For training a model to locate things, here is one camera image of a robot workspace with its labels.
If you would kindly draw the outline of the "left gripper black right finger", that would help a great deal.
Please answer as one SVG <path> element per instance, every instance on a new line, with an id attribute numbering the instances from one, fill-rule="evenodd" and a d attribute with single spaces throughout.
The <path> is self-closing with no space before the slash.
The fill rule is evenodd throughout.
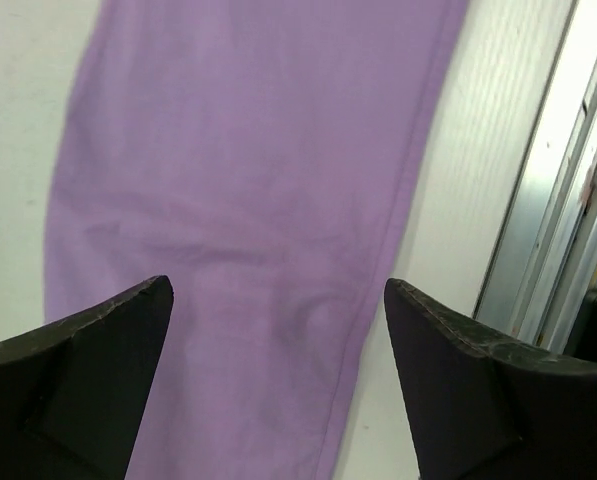
<path id="1" fill-rule="evenodd" d="M 597 363 L 390 279 L 384 305 L 423 479 L 597 479 Z"/>

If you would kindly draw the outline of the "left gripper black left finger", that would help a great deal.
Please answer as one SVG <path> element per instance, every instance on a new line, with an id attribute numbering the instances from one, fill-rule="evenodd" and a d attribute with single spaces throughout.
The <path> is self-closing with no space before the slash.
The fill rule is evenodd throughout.
<path id="1" fill-rule="evenodd" d="M 0 342 L 0 479 L 124 478 L 172 306 L 156 276 Z"/>

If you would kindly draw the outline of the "purple trousers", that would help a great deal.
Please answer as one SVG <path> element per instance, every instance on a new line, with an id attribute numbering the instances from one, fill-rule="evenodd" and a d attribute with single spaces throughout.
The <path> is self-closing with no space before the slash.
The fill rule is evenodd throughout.
<path id="1" fill-rule="evenodd" d="M 45 230 L 48 320 L 174 306 L 128 475 L 328 479 L 464 1 L 105 1 Z"/>

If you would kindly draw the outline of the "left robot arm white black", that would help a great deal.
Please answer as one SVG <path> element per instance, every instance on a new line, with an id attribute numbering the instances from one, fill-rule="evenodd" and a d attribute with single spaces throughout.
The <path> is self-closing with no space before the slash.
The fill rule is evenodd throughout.
<path id="1" fill-rule="evenodd" d="M 0 342 L 0 479 L 125 476 L 173 306 L 168 278 Z M 384 291 L 423 479 L 597 479 L 597 290 L 564 355 L 405 281 Z"/>

